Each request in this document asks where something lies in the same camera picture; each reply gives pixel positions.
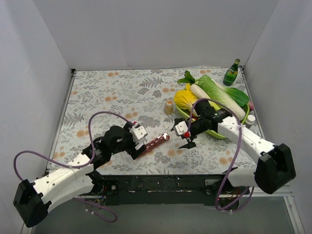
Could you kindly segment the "clear pill bottle yellow pills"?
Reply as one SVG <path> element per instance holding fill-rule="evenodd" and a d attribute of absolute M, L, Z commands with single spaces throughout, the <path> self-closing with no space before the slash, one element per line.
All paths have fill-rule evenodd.
<path fill-rule="evenodd" d="M 167 115 L 171 115 L 174 111 L 174 101 L 172 99 L 166 99 L 164 105 L 164 113 Z"/>

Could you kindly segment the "red weekly pill organizer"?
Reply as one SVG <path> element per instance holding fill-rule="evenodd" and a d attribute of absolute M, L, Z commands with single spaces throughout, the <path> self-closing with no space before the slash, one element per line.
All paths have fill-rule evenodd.
<path fill-rule="evenodd" d="M 159 135 L 158 137 L 154 138 L 150 142 L 144 144 L 145 150 L 138 156 L 138 158 L 144 156 L 145 154 L 151 152 L 164 142 L 168 141 L 170 139 L 170 136 L 167 132 L 164 132 L 163 134 Z"/>

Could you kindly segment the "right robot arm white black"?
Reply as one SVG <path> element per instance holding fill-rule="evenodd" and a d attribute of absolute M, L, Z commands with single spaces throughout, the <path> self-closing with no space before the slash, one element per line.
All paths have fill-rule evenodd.
<path fill-rule="evenodd" d="M 267 194 L 273 194 L 296 177 L 290 148 L 285 144 L 271 143 L 242 125 L 232 113 L 221 108 L 215 110 L 209 102 L 201 99 L 193 105 L 199 115 L 195 121 L 176 118 L 172 131 L 187 140 L 183 148 L 196 146 L 197 135 L 213 130 L 247 153 L 256 163 L 256 168 L 228 169 L 220 187 L 227 194 L 238 187 L 258 187 Z"/>

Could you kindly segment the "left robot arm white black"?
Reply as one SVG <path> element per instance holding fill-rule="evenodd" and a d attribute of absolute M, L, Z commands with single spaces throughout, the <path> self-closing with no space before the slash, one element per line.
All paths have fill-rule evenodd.
<path fill-rule="evenodd" d="M 26 227 L 36 226 L 50 211 L 67 200 L 87 193 L 100 194 L 104 184 L 96 169 L 120 152 L 136 159 L 146 149 L 140 144 L 146 136 L 145 128 L 138 123 L 126 123 L 124 127 L 114 125 L 65 167 L 32 182 L 27 179 L 21 181 L 13 205 Z"/>

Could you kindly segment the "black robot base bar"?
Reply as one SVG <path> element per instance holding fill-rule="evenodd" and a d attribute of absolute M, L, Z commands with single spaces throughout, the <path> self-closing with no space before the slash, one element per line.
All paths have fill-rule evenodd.
<path fill-rule="evenodd" d="M 203 204 L 213 206 L 223 174 L 214 175 L 97 175 L 93 195 L 106 204 Z"/>

